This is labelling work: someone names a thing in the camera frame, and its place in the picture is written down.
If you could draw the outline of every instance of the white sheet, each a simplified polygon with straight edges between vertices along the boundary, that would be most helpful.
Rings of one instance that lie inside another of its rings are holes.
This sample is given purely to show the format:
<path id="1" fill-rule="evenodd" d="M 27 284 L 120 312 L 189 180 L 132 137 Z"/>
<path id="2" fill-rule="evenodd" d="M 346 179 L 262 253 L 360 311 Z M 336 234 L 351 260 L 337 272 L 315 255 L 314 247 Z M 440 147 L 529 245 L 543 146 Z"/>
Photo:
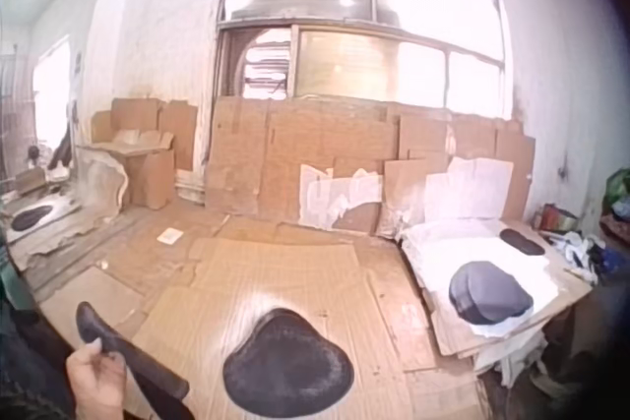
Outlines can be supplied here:
<path id="1" fill-rule="evenodd" d="M 526 256 L 498 236 L 427 241 L 422 239 L 422 236 L 426 237 L 422 226 L 417 225 L 417 229 L 414 227 L 406 232 L 403 251 L 407 254 L 416 277 L 430 292 L 448 294 L 451 278 L 461 266 L 471 261 L 490 261 L 512 274 L 534 299 L 532 308 L 520 317 L 510 318 L 494 326 L 469 324 L 475 334 L 503 337 L 542 310 L 558 295 L 558 288 L 545 269 L 548 265 L 545 256 Z M 485 233 L 482 226 L 477 231 Z"/>

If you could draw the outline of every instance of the cardboard box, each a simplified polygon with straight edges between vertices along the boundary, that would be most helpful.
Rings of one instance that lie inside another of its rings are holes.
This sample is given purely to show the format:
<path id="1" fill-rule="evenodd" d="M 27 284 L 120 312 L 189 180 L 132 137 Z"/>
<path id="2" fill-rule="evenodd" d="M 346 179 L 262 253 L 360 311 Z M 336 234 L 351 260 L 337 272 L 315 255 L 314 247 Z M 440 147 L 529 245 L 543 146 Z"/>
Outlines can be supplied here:
<path id="1" fill-rule="evenodd" d="M 188 102 L 172 100 L 159 113 L 158 129 L 174 137 L 175 168 L 193 170 L 195 130 L 197 129 L 197 107 Z"/>
<path id="2" fill-rule="evenodd" d="M 156 98 L 114 98 L 111 103 L 111 128 L 118 130 L 158 129 L 158 114 L 163 102 Z"/>

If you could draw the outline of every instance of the black insole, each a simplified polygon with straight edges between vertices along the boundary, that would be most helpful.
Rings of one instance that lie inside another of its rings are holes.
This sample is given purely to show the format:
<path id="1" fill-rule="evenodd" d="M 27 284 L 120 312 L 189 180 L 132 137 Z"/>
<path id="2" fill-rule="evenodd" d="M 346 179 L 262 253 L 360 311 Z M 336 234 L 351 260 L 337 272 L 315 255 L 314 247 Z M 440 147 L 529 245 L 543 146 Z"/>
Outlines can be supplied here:
<path id="1" fill-rule="evenodd" d="M 287 309 L 261 318 L 223 364 L 227 394 L 266 417 L 311 415 L 338 402 L 354 381 L 347 355 Z"/>
<path id="2" fill-rule="evenodd" d="M 76 321 L 83 341 L 92 342 L 100 338 L 103 352 L 116 351 L 123 355 L 140 391 L 159 418 L 194 419 L 190 410 L 181 402 L 189 390 L 186 380 L 123 338 L 98 316 L 88 302 L 82 302 L 77 307 Z"/>
<path id="3" fill-rule="evenodd" d="M 25 231 L 52 212 L 52 206 L 35 207 L 34 209 L 24 210 L 18 213 L 11 221 L 11 228 L 16 231 Z"/>
<path id="4" fill-rule="evenodd" d="M 499 238 L 505 241 L 508 245 L 513 246 L 521 253 L 527 256 L 542 256 L 544 255 L 544 248 L 538 243 L 527 239 L 521 233 L 512 228 L 506 228 L 499 233 Z"/>

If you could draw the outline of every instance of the small white paper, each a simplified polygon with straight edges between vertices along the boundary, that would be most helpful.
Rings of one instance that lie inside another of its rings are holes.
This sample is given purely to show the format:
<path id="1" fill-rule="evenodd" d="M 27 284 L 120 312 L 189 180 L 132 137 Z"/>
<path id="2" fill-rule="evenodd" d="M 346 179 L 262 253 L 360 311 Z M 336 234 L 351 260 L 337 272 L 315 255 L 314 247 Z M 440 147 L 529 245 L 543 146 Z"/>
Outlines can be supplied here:
<path id="1" fill-rule="evenodd" d="M 164 245 L 172 245 L 174 244 L 184 232 L 177 230 L 175 228 L 166 228 L 162 234 L 157 238 L 160 243 Z"/>

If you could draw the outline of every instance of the white paper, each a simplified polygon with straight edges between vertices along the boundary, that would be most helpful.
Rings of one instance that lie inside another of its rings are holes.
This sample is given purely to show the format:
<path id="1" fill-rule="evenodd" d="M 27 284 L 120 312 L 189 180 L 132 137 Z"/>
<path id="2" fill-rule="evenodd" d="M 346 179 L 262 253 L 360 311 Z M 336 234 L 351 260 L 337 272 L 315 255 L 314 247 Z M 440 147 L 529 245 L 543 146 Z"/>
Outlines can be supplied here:
<path id="1" fill-rule="evenodd" d="M 532 308 L 520 317 L 510 318 L 494 326 L 469 324 L 472 332 L 481 336 L 503 337 L 509 334 L 558 295 L 558 287 L 546 271 L 548 260 L 545 256 L 526 256 L 498 236 L 451 238 L 425 242 L 418 246 L 406 239 L 403 250 L 416 277 L 430 292 L 448 294 L 455 272 L 471 261 L 490 261 L 516 278 L 534 299 Z"/>
<path id="2" fill-rule="evenodd" d="M 160 243 L 163 243 L 165 245 L 172 245 L 174 244 L 179 238 L 181 238 L 181 235 L 183 235 L 184 232 L 181 230 L 177 230 L 176 228 L 166 228 L 162 234 L 157 238 L 157 240 Z"/>
<path id="3" fill-rule="evenodd" d="M 426 176 L 425 221 L 500 218 L 513 167 L 508 161 L 454 157 L 446 173 Z"/>
<path id="4" fill-rule="evenodd" d="M 333 179 L 302 164 L 300 174 L 299 224 L 331 229 L 347 210 L 382 202 L 383 176 L 357 170 L 352 177 Z"/>

